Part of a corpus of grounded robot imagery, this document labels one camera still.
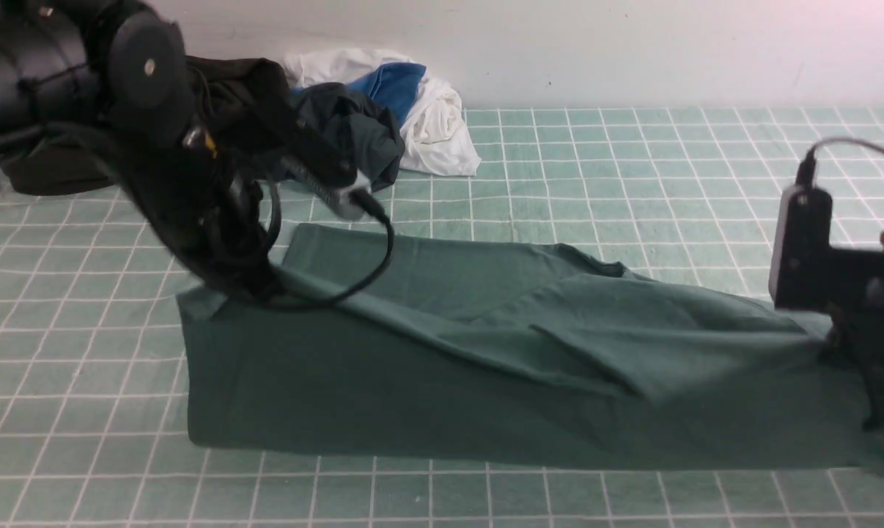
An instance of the folded green t-shirt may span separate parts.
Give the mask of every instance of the folded green t-shirt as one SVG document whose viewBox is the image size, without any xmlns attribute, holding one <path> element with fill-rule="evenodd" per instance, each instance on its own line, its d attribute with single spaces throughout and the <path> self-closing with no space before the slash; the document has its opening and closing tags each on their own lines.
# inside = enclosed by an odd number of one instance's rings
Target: folded green t-shirt
<svg viewBox="0 0 884 528">
<path fill-rule="evenodd" d="M 381 234 L 302 224 L 282 273 L 325 297 Z M 178 298 L 204 447 L 576 469 L 884 468 L 830 321 L 673 285 L 567 245 L 398 237 L 338 307 Z"/>
</svg>

